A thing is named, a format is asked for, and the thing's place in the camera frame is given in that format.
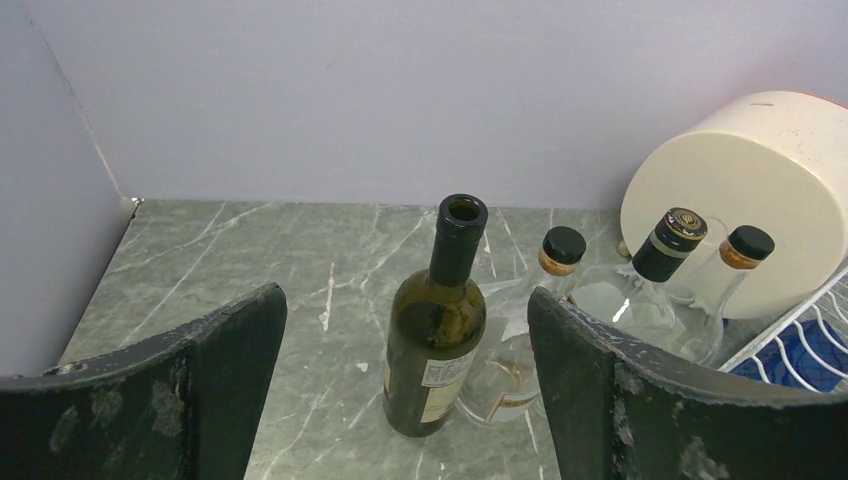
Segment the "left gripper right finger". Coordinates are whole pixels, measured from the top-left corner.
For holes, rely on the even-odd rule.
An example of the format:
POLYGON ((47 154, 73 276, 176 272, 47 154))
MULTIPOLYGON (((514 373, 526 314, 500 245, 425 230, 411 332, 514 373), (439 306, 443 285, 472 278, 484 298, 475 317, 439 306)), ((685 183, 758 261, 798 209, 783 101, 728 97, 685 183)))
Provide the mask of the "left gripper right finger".
POLYGON ((564 479, 843 479, 847 397, 706 368, 544 288, 527 306, 564 479))

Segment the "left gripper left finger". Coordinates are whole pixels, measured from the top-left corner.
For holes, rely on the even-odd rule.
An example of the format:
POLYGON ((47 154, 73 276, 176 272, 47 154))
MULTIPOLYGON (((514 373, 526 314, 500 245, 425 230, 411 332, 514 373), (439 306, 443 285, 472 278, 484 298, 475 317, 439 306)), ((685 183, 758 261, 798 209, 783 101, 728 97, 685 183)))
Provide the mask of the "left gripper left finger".
POLYGON ((282 344, 283 289, 38 376, 1 380, 5 479, 240 479, 282 344))

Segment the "dark bottle black cap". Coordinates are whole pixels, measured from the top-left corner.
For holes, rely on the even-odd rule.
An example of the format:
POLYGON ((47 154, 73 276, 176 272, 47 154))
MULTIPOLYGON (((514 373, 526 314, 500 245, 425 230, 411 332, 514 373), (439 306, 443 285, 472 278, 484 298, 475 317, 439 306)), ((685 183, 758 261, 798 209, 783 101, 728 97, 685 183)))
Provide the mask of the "dark bottle black cap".
POLYGON ((677 324, 666 282, 707 233, 707 223, 699 214, 672 207, 628 263, 585 269, 568 300, 597 320, 666 347, 677 324))

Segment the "clear flask bottle black cap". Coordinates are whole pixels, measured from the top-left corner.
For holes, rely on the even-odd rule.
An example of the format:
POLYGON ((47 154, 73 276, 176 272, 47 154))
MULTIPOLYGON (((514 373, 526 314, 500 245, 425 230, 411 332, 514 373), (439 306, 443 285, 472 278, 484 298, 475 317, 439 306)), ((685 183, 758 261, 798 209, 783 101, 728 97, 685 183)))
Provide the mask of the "clear flask bottle black cap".
POLYGON ((708 364, 720 350, 724 335, 724 309, 751 271, 775 250, 775 241, 764 230, 736 227, 717 250, 669 287, 669 297, 681 324, 671 341, 673 354, 697 364, 708 364))

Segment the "blue plastic tray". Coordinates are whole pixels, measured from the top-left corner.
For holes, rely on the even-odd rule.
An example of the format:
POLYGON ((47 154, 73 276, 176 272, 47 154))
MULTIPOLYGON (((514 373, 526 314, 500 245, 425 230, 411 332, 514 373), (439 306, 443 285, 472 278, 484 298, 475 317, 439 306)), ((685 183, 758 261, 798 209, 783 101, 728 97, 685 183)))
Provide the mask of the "blue plastic tray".
POLYGON ((846 339, 827 321, 824 321, 823 325, 836 344, 824 333, 817 320, 804 320, 800 325, 809 347, 830 366, 830 369, 819 363, 808 351, 797 328, 792 325, 777 336, 783 343, 783 350, 780 350, 780 345, 773 339, 756 352, 756 358, 772 384, 805 389, 804 384, 792 375, 792 368, 807 385, 819 392, 829 393, 844 380, 836 371, 847 374, 846 339))

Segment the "green wine bottle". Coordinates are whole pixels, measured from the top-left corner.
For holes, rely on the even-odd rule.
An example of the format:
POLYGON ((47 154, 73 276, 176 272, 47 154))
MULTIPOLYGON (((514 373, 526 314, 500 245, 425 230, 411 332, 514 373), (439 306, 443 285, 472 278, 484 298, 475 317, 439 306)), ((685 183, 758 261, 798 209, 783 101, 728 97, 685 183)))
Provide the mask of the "green wine bottle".
POLYGON ((471 270, 487 220, 480 199, 444 198, 428 267, 408 276, 394 295, 383 411, 404 436, 426 437, 444 425, 473 364, 486 305, 471 270))

